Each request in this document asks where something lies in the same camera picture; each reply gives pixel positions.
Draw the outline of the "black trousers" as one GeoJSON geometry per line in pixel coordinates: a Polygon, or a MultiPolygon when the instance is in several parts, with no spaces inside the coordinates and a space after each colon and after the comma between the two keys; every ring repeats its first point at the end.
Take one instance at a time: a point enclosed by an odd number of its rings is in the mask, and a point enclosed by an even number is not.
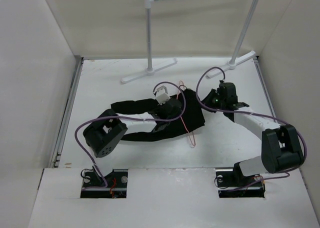
{"type": "Polygon", "coordinates": [[[196,99],[196,92],[186,89],[179,95],[172,95],[170,100],[160,105],[155,99],[126,100],[111,104],[111,109],[125,116],[148,113],[154,119],[170,120],[182,115],[181,118],[171,122],[156,122],[156,126],[150,132],[139,130],[127,132],[123,141],[130,142],[156,142],[165,139],[176,138],[188,131],[203,127],[205,118],[202,108],[196,99]]]}

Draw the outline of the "pink wire hanger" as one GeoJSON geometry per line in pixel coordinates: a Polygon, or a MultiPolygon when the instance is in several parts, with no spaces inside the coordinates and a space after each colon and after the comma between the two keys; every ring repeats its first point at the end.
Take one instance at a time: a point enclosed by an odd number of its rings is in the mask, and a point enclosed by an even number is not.
{"type": "MultiPolygon", "coordinates": [[[[179,81],[178,86],[182,91],[185,91],[187,89],[187,87],[185,86],[185,84],[184,84],[184,82],[182,80],[179,81]]],[[[196,139],[195,139],[194,132],[190,131],[188,129],[188,127],[186,126],[186,123],[185,123],[185,121],[184,121],[184,119],[182,117],[180,118],[180,120],[181,120],[181,122],[182,122],[182,124],[184,126],[184,129],[185,129],[186,133],[187,133],[187,137],[189,139],[190,147],[194,148],[196,146],[196,139]]]]}

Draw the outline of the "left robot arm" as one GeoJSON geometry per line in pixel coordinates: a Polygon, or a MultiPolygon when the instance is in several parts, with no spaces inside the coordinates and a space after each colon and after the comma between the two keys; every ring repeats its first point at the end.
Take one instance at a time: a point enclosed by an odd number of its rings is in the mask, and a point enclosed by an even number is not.
{"type": "Polygon", "coordinates": [[[94,157],[103,158],[120,141],[157,142],[182,135],[184,111],[185,101],[172,96],[163,102],[152,98],[115,102],[87,124],[82,135],[94,157]]]}

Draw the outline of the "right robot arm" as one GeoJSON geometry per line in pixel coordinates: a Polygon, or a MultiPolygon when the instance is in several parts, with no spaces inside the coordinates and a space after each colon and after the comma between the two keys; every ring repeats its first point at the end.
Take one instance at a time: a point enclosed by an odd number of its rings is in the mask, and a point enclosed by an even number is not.
{"type": "Polygon", "coordinates": [[[269,115],[253,112],[248,104],[238,101],[233,83],[220,81],[219,87],[212,89],[203,102],[211,111],[221,111],[261,141],[259,156],[235,163],[231,171],[216,172],[219,188],[242,190],[262,186],[262,174],[284,173],[289,176],[289,171],[304,163],[305,144],[296,128],[269,115]]]}

